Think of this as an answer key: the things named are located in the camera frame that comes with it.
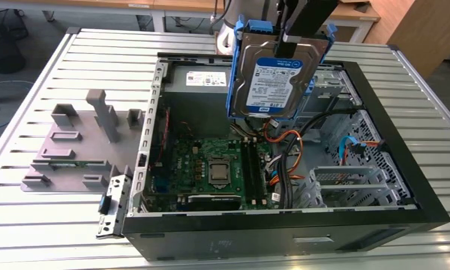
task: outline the power supply label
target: power supply label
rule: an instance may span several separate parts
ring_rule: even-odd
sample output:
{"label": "power supply label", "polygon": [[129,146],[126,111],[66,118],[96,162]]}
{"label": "power supply label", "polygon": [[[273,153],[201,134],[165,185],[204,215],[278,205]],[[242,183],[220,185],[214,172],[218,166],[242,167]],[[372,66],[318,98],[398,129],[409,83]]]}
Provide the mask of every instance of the power supply label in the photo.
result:
{"label": "power supply label", "polygon": [[246,99],[250,112],[274,113],[285,107],[293,88],[290,79],[302,66],[304,63],[294,59],[258,59]]}
{"label": "power supply label", "polygon": [[225,72],[189,71],[186,86],[226,86]]}

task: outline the aluminum slotted table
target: aluminum slotted table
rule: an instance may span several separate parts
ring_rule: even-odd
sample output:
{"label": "aluminum slotted table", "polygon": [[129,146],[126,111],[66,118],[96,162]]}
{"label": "aluminum slotted table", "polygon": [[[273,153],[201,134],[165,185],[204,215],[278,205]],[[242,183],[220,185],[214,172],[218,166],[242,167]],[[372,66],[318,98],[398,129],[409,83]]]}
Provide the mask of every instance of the aluminum slotted table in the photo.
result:
{"label": "aluminum slotted table", "polygon": [[[149,263],[126,239],[96,240],[100,195],[24,193],[57,103],[92,110],[92,88],[117,111],[148,107],[157,52],[214,53],[209,35],[81,29],[65,35],[0,139],[0,267],[166,269],[450,269],[450,223],[366,253]],[[336,43],[328,60],[356,61],[450,214],[450,113],[400,51]]]}

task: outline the hard drive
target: hard drive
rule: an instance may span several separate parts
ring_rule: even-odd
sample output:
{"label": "hard drive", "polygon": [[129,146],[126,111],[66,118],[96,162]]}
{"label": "hard drive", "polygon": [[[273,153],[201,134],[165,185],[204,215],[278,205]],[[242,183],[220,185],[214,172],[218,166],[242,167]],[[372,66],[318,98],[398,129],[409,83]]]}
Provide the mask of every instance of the hard drive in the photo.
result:
{"label": "hard drive", "polygon": [[229,116],[290,119],[329,41],[302,38],[293,58],[274,58],[276,36],[244,33]]}

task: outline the black mesh trash bin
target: black mesh trash bin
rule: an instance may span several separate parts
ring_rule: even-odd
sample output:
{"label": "black mesh trash bin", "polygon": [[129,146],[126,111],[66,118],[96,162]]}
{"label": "black mesh trash bin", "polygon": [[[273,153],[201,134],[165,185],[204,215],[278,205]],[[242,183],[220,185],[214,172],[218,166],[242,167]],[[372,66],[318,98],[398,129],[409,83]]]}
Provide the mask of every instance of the black mesh trash bin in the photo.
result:
{"label": "black mesh trash bin", "polygon": [[28,29],[21,19],[20,10],[0,9],[0,27],[2,27],[16,41],[28,37]]}
{"label": "black mesh trash bin", "polygon": [[25,67],[25,58],[14,44],[14,39],[4,27],[0,27],[0,73],[9,74]]}

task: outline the open computer tower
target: open computer tower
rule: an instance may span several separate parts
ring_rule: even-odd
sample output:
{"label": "open computer tower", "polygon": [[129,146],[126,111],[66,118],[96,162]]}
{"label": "open computer tower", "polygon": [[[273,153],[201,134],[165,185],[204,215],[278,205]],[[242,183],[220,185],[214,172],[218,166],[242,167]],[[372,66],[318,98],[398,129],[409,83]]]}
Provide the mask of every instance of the open computer tower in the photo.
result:
{"label": "open computer tower", "polygon": [[[305,134],[282,209],[270,179],[284,145],[262,136],[269,119],[228,118],[230,64],[158,55],[134,172],[110,180],[98,238],[126,237],[146,260],[224,259],[366,251],[450,221],[354,62],[318,67],[296,117],[265,130],[277,137],[325,111],[357,109]],[[342,162],[346,136],[376,143]]]}

